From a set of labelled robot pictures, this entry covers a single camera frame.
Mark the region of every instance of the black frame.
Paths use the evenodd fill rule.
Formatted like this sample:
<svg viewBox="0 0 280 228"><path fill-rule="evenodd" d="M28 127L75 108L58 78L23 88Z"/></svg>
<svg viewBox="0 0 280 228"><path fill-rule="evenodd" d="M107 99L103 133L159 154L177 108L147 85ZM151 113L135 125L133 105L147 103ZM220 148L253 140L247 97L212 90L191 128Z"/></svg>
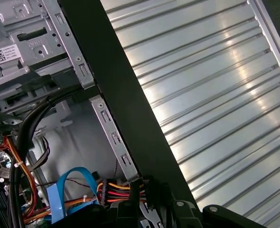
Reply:
<svg viewBox="0 0 280 228"><path fill-rule="evenodd" d="M198 208L99 0L58 0L142 176Z"/></svg>

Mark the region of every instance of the gray metal wall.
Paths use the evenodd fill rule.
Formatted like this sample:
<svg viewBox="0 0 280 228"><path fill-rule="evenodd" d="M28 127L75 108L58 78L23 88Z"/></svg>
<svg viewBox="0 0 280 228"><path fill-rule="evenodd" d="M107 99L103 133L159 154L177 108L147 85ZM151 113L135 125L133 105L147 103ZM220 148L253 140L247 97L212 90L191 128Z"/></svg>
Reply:
<svg viewBox="0 0 280 228"><path fill-rule="evenodd" d="M280 56L255 1L102 3L199 207L279 228Z"/></svg>

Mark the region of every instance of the white sticker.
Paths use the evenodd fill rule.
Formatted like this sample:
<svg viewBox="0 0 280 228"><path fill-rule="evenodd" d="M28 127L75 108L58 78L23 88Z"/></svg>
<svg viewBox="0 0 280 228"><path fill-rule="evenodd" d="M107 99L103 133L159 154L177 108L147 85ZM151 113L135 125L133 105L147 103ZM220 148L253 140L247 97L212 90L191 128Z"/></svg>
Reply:
<svg viewBox="0 0 280 228"><path fill-rule="evenodd" d="M0 177L8 179L9 178L9 171L10 171L10 169L2 167L0 169Z"/></svg>
<svg viewBox="0 0 280 228"><path fill-rule="evenodd" d="M0 48L0 64L20 57L21 53L16 44Z"/></svg>

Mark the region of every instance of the black wire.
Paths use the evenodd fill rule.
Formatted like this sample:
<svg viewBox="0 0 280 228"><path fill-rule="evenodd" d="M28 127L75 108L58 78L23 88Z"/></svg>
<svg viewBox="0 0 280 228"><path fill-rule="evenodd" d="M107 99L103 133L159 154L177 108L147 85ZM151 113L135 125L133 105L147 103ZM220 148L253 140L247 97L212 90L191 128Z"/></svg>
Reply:
<svg viewBox="0 0 280 228"><path fill-rule="evenodd" d="M45 156L46 153L47 153L47 156L45 157L45 159L39 165L37 165L35 163L34 166L36 165L36 167L33 170L36 170L36 169L40 168L42 165L44 165L47 162L48 157L50 155L50 148L49 148L49 143L48 143L47 139L45 137L42 137L41 142L42 142L42 145L43 145L44 152L38 160L40 160L43 156Z"/></svg>
<svg viewBox="0 0 280 228"><path fill-rule="evenodd" d="M80 85L72 86L66 89L59 90L52 94L51 97L40 102L23 120L18 139L17 139L17 152L19 153L22 161L25 161L29 148L31 147L32 137L38 123L49 112L49 110L57 103L69 98L72 93L81 88ZM19 205L19 182L22 175L21 169L15 169L14 166L10 168L9 181L9 205L14 228L24 228L25 224L21 208Z"/></svg>

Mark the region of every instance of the rectangular hole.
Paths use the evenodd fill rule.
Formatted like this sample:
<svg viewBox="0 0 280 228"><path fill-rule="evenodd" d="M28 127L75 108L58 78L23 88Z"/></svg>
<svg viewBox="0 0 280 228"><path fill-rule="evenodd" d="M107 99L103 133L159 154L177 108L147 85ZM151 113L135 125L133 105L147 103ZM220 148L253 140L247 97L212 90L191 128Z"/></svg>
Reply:
<svg viewBox="0 0 280 228"><path fill-rule="evenodd" d="M16 103L28 97L27 93L20 93L14 96L11 96L6 99L6 103L9 107L14 106Z"/></svg>
<svg viewBox="0 0 280 228"><path fill-rule="evenodd" d="M127 167L128 165L131 165L131 162L130 162L130 160L129 160L129 158L127 157L126 154L122 155L122 156L121 156L121 159L122 159L122 161L123 161L125 167Z"/></svg>
<svg viewBox="0 0 280 228"><path fill-rule="evenodd" d="M111 118L110 118L110 116L108 115L108 113L107 113L106 110L103 110L103 111L101 111L100 113L101 113L101 116L102 116L102 118L103 118L103 120L104 120L105 123L111 121Z"/></svg>
<svg viewBox="0 0 280 228"><path fill-rule="evenodd" d="M111 133L111 137L112 137L113 143L115 145L117 145L115 133Z"/></svg>
<svg viewBox="0 0 280 228"><path fill-rule="evenodd" d="M126 162L125 162L124 157L126 157L126 155L122 155L122 156L121 156L121 159L122 159L122 161L123 161L123 163L124 163L125 167L127 167L127 164L126 164Z"/></svg>
<svg viewBox="0 0 280 228"><path fill-rule="evenodd" d="M34 39L34 38L40 37L40 36L42 36L42 35L44 35L46 33L47 33L47 30L46 30L45 27L43 27L42 29L30 32L30 33L18 34L17 38L21 42L21 41L24 41L24 40L30 40L30 39Z"/></svg>
<svg viewBox="0 0 280 228"><path fill-rule="evenodd" d="M149 214L149 209L148 209L147 203L144 203L144 207L145 207L146 212Z"/></svg>

